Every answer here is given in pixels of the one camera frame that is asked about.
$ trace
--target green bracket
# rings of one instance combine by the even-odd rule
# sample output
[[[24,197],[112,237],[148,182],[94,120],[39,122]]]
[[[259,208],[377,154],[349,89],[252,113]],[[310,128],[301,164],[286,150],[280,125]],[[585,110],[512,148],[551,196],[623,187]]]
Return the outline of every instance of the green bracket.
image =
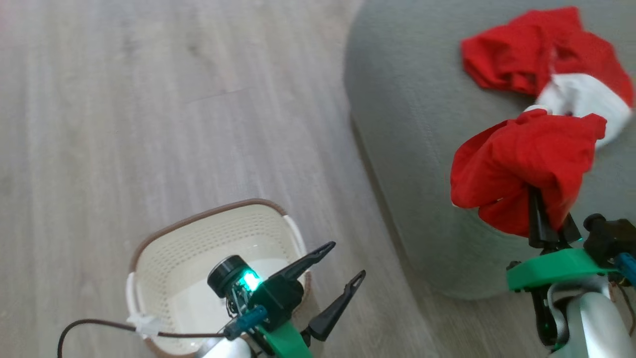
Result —
[[[258,326],[258,331],[263,333],[278,358],[313,358],[303,337],[289,321],[274,332],[268,332],[261,326]]]
[[[600,268],[582,248],[567,248],[522,262],[506,272],[506,279],[510,291],[519,291],[615,271]]]

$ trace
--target gray upholstery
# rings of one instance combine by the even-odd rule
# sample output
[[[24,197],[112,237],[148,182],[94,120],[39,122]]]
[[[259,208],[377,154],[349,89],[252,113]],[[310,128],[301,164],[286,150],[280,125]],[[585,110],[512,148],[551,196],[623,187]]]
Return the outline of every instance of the gray upholstery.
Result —
[[[636,73],[634,0],[370,0],[347,45],[345,83],[354,122],[412,266],[444,294],[505,291],[505,267],[537,251],[454,208],[449,173],[459,145],[516,117],[532,99],[481,90],[462,70],[459,43],[531,7],[578,5],[584,25],[612,42]],[[636,222],[636,125],[597,153],[572,211]]]

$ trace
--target black camera lens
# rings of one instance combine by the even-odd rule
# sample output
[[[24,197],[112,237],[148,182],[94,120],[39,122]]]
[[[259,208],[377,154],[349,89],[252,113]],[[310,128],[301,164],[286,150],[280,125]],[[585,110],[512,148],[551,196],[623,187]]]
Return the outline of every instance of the black camera lens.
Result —
[[[230,298],[232,285],[240,280],[241,275],[251,269],[239,255],[232,255],[221,261],[207,276],[207,285],[219,298]]]

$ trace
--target wire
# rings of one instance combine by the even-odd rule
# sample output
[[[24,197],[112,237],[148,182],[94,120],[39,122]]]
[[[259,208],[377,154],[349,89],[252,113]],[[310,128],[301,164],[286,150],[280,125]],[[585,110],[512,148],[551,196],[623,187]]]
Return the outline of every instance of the wire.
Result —
[[[632,317],[632,326],[630,327],[630,336],[632,336],[632,334],[634,333],[634,328],[636,328],[636,313],[634,313],[634,307],[632,307],[632,302],[630,301],[629,296],[627,296],[627,292],[625,291],[623,286],[621,285],[616,285],[616,286],[618,286],[618,289],[623,294],[623,299],[625,300],[625,303],[627,304],[627,309],[630,311],[630,316]]]
[[[122,324],[117,322],[111,322],[108,320],[99,320],[99,319],[83,319],[77,320],[64,328],[62,334],[60,334],[60,340],[57,342],[57,358],[62,358],[62,347],[64,346],[64,338],[69,333],[69,331],[77,326],[82,324],[97,324],[100,326],[108,326],[118,329],[123,329],[124,331],[136,332],[137,328],[135,326],[130,326],[128,324]],[[168,332],[159,332],[157,334],[159,337],[166,338],[223,338],[225,335],[221,333],[168,333]]]

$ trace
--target beige plastic basket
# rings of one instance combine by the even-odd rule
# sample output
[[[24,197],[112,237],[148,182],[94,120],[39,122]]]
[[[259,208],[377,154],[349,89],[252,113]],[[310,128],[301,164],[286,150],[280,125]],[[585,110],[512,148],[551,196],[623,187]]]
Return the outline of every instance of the beige plastic basket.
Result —
[[[156,317],[162,331],[216,333],[229,321],[207,285],[210,270],[237,254],[262,278],[307,254],[298,227],[271,201],[252,199],[206,211],[148,237],[130,264],[131,317]],[[310,273],[299,279],[309,292]],[[193,357],[205,340],[145,337],[159,357]]]

